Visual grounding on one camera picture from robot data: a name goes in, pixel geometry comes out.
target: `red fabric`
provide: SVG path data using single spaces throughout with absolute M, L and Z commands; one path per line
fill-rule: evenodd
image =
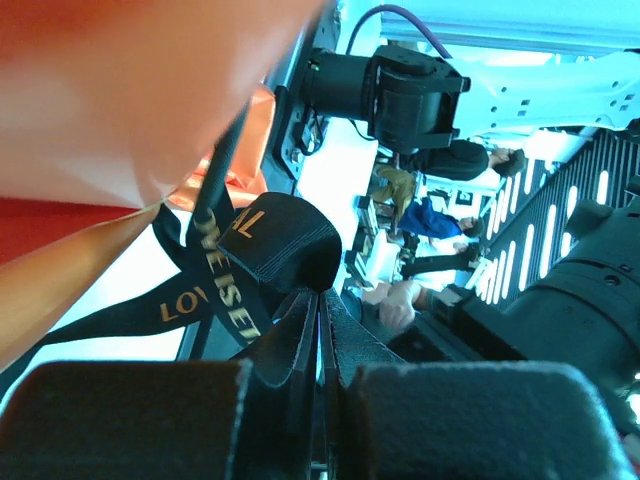
M 0 265 L 93 225 L 135 210 L 0 199 Z

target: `black strap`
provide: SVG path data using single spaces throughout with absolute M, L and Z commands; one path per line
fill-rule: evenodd
M 261 195 L 236 218 L 224 186 L 243 113 L 216 146 L 180 245 L 180 223 L 166 207 L 153 222 L 181 272 L 153 290 L 47 334 L 0 375 L 0 396 L 45 345 L 99 337 L 155 335 L 216 315 L 240 345 L 266 333 L 290 293 L 331 287 L 341 241 L 331 223 L 303 199 Z

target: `orange bag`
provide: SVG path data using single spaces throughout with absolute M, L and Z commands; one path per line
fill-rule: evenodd
M 0 369 L 149 224 L 322 3 L 0 0 Z M 251 171 L 229 184 L 260 191 Z
M 260 85 L 251 97 L 247 120 L 225 181 L 235 208 L 246 207 L 258 195 L 267 191 L 267 182 L 260 167 L 275 112 L 273 93 Z M 210 152 L 203 158 L 185 184 L 169 197 L 171 204 L 184 210 L 193 210 L 212 155 L 213 152 Z

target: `cable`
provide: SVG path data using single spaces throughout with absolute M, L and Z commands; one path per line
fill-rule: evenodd
M 225 191 L 227 171 L 231 168 L 233 155 L 235 154 L 240 135 L 242 134 L 249 113 L 249 106 L 250 103 L 244 106 L 216 144 L 209 169 L 200 187 L 196 205 L 193 208 L 194 221 L 189 222 L 189 227 L 187 228 L 187 246 L 195 242 L 200 242 L 201 235 L 197 231 L 196 221 L 198 223 L 204 223 L 209 220 L 210 209 L 218 204 Z
M 308 124 L 310 118 L 313 117 L 313 123 L 316 130 L 315 137 L 317 138 L 317 142 L 313 147 L 313 150 L 309 150 L 305 145 L 300 145 L 300 151 L 305 157 L 310 157 L 311 155 L 315 155 L 320 151 L 322 146 L 324 145 L 324 133 L 322 133 L 322 125 L 320 125 L 320 121 L 318 120 L 318 112 L 315 108 L 312 108 L 309 112 L 309 116 L 305 118 L 305 123 Z
M 360 135 L 360 138 L 362 138 L 363 140 L 366 140 L 367 142 L 375 142 L 375 138 L 373 137 L 366 137 L 364 136 L 362 133 L 360 133 L 360 129 L 358 128 L 358 125 L 356 125 L 356 122 L 353 120 L 349 120 L 349 123 L 351 123 L 351 125 L 353 125 L 353 128 L 356 129 L 356 133 L 358 135 Z
M 440 43 L 440 40 L 437 39 L 437 37 L 433 34 L 431 30 L 429 30 L 429 27 L 427 27 L 422 20 L 420 20 L 416 15 L 411 13 L 406 8 L 403 8 L 399 5 L 380 5 L 378 7 L 373 7 L 372 9 L 367 11 L 360 18 L 360 20 L 358 20 L 358 23 L 356 23 L 356 26 L 354 27 L 353 32 L 351 33 L 351 38 L 349 38 L 349 44 L 347 45 L 347 50 L 345 52 L 345 55 L 351 54 L 351 49 L 353 48 L 353 44 L 356 41 L 356 36 L 358 35 L 358 32 L 360 31 L 364 23 L 367 20 L 369 20 L 369 18 L 373 17 L 376 13 L 381 13 L 381 12 L 390 12 L 390 13 L 395 13 L 396 15 L 400 15 L 405 20 L 412 23 L 413 26 L 416 27 L 420 31 L 420 33 L 422 33 L 422 35 L 424 35 L 424 37 L 429 41 L 431 45 L 433 45 L 433 48 L 436 49 L 436 51 L 438 52 L 438 54 L 440 54 L 442 58 L 453 58 L 451 54 L 447 51 L 447 49 L 444 48 L 444 45 Z

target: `man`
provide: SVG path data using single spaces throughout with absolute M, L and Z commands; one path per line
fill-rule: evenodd
M 433 308 L 433 291 L 413 280 L 380 284 L 362 299 L 343 290 L 340 296 L 347 311 L 382 343 L 389 343 L 415 320 L 416 310 Z
M 452 238 L 460 234 L 475 238 L 484 232 L 481 218 L 465 217 L 458 220 L 451 215 L 436 212 L 429 197 L 420 202 L 414 201 L 416 182 L 410 173 L 388 166 L 381 167 L 377 173 L 386 178 L 389 184 L 374 192 L 371 198 L 379 203 L 393 200 L 400 230 L 430 239 Z
M 503 178 L 513 177 L 527 165 L 523 150 L 497 148 L 487 153 L 483 145 L 454 140 L 448 148 L 420 150 L 400 159 L 400 167 L 456 181 L 473 180 L 487 168 Z

